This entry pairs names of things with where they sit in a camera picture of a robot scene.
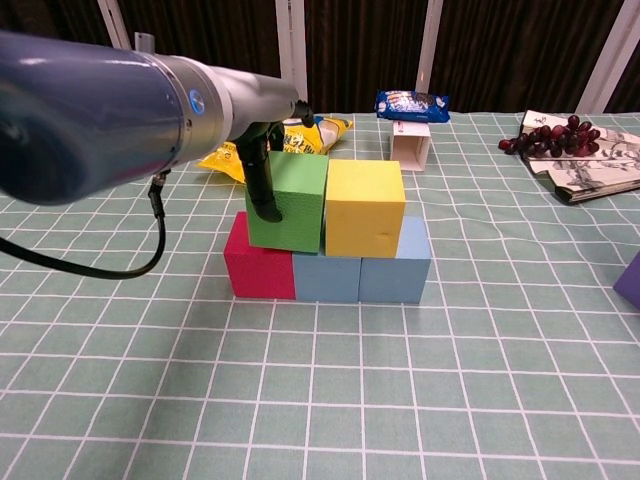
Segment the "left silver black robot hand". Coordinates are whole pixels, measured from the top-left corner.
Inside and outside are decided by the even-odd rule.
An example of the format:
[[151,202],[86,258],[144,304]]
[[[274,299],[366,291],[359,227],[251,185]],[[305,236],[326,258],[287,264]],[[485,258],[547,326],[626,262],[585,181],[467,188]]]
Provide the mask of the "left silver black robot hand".
[[269,223],[282,220],[274,192],[268,151],[281,151],[284,122],[298,119],[310,128],[314,114],[295,86],[281,78],[215,67],[227,89],[233,111],[228,141],[238,153],[251,204]]

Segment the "green foam cube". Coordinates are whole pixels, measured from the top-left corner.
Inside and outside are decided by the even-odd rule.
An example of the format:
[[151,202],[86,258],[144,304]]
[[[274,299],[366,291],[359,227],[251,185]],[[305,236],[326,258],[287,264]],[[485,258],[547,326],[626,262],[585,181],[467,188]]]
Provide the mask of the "green foam cube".
[[273,193],[282,215],[262,220],[246,201],[249,243],[255,247],[316,253],[320,249],[329,157],[271,151]]

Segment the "yellow foam cube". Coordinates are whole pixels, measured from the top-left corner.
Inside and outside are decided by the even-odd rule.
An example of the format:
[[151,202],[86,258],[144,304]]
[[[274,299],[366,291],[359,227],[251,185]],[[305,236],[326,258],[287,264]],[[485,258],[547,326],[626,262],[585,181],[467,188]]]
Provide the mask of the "yellow foam cube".
[[331,159],[326,190],[326,254],[393,258],[405,206],[397,162]]

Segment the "pink foam cube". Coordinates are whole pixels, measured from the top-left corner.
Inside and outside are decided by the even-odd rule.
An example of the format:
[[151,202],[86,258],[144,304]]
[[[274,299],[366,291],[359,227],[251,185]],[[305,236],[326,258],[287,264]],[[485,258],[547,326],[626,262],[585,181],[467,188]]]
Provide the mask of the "pink foam cube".
[[292,253],[252,246],[246,212],[236,214],[223,255],[236,297],[296,298]]

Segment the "light blue foam cube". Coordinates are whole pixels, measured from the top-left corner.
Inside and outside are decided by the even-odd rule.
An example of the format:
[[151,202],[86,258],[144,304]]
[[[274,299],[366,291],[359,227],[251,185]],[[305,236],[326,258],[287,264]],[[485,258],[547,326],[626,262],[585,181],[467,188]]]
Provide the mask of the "light blue foam cube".
[[395,257],[362,259],[359,301],[419,304],[431,261],[425,221],[405,216]]
[[326,256],[322,253],[294,253],[292,259],[298,301],[358,301],[360,258]]

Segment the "purple foam cube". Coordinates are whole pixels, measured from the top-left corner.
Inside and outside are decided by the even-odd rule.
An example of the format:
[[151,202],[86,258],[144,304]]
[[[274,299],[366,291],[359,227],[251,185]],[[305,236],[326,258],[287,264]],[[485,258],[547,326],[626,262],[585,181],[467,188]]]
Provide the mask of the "purple foam cube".
[[637,310],[640,310],[640,250],[621,273],[613,289]]

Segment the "yellow snack bag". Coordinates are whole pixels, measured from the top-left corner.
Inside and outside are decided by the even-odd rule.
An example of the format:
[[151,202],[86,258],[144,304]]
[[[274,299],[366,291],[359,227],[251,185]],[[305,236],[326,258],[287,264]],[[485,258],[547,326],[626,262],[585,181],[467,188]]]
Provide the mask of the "yellow snack bag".
[[[325,155],[353,126],[351,120],[319,114],[314,116],[314,124],[310,128],[305,127],[299,119],[287,120],[284,123],[284,151]],[[225,142],[197,166],[223,173],[237,182],[245,183],[236,146],[231,142]]]

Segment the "blue cookie packet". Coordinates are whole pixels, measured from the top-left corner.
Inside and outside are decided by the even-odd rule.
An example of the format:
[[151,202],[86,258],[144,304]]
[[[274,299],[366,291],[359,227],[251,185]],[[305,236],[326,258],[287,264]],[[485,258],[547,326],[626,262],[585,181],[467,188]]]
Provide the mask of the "blue cookie packet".
[[408,90],[378,91],[375,113],[378,118],[416,123],[447,123],[449,97]]

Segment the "white open cardboard box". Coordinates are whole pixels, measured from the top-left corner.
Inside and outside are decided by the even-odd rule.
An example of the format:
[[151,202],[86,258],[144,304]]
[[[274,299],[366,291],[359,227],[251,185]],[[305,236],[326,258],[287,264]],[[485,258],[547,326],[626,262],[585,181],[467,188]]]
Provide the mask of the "white open cardboard box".
[[402,171],[424,171],[431,140],[427,123],[394,120],[390,160],[398,162]]

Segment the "dark red grape bunch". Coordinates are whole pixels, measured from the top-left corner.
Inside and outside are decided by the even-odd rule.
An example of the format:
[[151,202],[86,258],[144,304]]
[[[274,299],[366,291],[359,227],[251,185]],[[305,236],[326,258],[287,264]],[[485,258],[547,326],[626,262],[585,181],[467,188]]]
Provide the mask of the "dark red grape bunch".
[[521,157],[542,158],[546,154],[552,158],[586,157],[600,149],[599,138],[600,131],[590,121],[571,115],[565,125],[541,125],[529,133],[522,130],[518,137],[502,139],[498,148],[505,154]]

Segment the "green checkered tablecloth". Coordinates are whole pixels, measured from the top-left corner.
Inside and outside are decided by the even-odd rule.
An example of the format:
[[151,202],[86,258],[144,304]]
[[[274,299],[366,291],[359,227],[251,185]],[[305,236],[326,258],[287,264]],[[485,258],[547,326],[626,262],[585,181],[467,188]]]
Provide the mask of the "green checkered tablecloth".
[[404,177],[416,305],[236,298],[243,190],[194,166],[110,282],[0,254],[0,480],[640,480],[640,192],[566,206],[456,114]]

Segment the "painted paper folding fan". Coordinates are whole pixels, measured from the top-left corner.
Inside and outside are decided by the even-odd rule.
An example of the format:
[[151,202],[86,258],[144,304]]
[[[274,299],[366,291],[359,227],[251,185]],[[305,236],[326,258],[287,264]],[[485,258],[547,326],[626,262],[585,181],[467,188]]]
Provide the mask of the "painted paper folding fan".
[[[529,133],[541,125],[565,125],[568,117],[528,110],[520,133],[522,130]],[[640,188],[640,135],[592,125],[600,131],[597,140],[600,149],[594,155],[552,158],[546,154],[535,158],[518,154],[531,173],[548,178],[555,194],[566,203]]]

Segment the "white metal frame post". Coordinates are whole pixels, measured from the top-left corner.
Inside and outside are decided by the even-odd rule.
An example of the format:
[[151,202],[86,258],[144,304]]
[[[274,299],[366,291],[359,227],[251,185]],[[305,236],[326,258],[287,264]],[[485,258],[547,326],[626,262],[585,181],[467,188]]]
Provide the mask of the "white metal frame post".
[[308,100],[304,0],[274,0],[281,78]]
[[112,46],[130,50],[131,43],[118,0],[97,0],[97,4]]
[[575,109],[602,114],[640,41],[640,0],[624,0]]
[[443,5],[444,0],[428,0],[415,83],[417,92],[429,92]]

